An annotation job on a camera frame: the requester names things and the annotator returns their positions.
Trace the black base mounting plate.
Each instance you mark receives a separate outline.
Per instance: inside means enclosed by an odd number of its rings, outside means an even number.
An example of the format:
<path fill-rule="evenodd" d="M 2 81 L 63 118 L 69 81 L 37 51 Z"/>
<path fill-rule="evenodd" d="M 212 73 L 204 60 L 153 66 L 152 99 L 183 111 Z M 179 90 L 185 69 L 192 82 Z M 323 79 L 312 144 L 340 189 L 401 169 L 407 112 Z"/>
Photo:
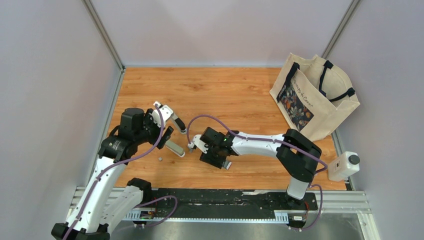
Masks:
<path fill-rule="evenodd" d="M 300 229 L 310 213 L 321 213 L 320 197 L 307 192 L 297 200 L 284 190 L 159 188 L 152 191 L 149 205 L 133 209 L 125 220 L 137 225 L 161 221 L 277 223 Z"/>

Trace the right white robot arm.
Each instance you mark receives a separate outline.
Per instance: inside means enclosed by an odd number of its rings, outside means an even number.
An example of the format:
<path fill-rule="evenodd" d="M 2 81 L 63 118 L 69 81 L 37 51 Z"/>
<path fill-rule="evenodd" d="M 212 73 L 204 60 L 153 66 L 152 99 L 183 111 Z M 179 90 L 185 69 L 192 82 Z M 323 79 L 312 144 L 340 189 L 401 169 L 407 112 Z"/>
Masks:
<path fill-rule="evenodd" d="M 235 131 L 223 134 L 207 127 L 193 137 L 191 150 L 200 149 L 200 160 L 219 169 L 229 169 L 229 156 L 258 155 L 279 160 L 291 179 L 285 195 L 286 205 L 299 209 L 311 185 L 322 150 L 299 131 L 288 129 L 279 135 L 255 135 Z"/>

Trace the grey-green stapler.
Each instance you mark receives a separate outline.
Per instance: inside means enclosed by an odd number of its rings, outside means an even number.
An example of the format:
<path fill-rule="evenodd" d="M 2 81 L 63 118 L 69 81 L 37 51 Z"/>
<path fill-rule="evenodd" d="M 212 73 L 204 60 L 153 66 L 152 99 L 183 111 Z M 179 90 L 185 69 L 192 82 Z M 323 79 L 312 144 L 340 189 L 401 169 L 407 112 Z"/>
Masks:
<path fill-rule="evenodd" d="M 184 149 L 183 149 L 180 145 L 178 145 L 178 144 L 176 144 L 175 142 L 173 142 L 172 140 L 168 140 L 168 141 L 165 143 L 165 146 L 166 146 L 169 150 L 171 150 L 173 153 L 175 153 L 177 156 L 179 156 L 180 158 L 183 158 L 183 157 L 185 156 L 185 151 L 184 151 Z"/>

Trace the cream floral tote bag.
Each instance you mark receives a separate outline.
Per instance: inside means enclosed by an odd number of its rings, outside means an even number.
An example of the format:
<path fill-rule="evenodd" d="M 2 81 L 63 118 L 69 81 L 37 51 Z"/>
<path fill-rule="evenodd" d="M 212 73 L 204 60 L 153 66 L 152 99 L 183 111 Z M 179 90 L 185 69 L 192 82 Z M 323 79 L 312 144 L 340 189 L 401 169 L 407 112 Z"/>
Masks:
<path fill-rule="evenodd" d="M 360 105 L 348 75 L 331 61 L 290 53 L 269 91 L 290 128 L 322 140 Z"/>

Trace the aluminium frame rail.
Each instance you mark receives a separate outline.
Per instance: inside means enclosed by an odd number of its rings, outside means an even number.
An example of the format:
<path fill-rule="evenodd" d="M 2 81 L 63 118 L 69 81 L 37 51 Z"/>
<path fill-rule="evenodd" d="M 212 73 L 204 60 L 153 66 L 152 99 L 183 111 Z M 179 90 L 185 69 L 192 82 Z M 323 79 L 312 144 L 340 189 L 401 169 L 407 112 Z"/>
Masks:
<path fill-rule="evenodd" d="M 339 190 L 309 190 L 303 200 L 290 200 L 283 190 L 79 187 L 64 224 L 85 234 L 116 232 L 121 221 L 277 224 L 303 232 L 328 218 L 353 219 L 364 239 L 380 237 L 365 193 Z"/>

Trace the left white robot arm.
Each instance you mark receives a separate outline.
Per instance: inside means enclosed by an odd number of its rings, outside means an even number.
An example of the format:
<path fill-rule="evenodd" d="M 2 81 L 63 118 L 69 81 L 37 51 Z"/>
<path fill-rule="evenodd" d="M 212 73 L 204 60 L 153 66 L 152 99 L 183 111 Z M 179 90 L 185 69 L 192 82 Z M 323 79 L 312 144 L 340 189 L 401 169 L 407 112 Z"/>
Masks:
<path fill-rule="evenodd" d="M 135 154 L 140 145 L 152 145 L 141 157 L 165 146 L 174 131 L 166 123 L 174 115 L 169 106 L 159 102 L 147 111 L 136 107 L 124 110 L 120 124 L 100 145 L 93 174 L 80 201 L 65 222 L 53 226 L 51 235 L 56 240 L 108 240 L 131 209 L 152 203 L 151 183 L 139 178 L 130 180 L 112 203 L 107 204 L 107 200 L 128 163 L 138 159 Z"/>

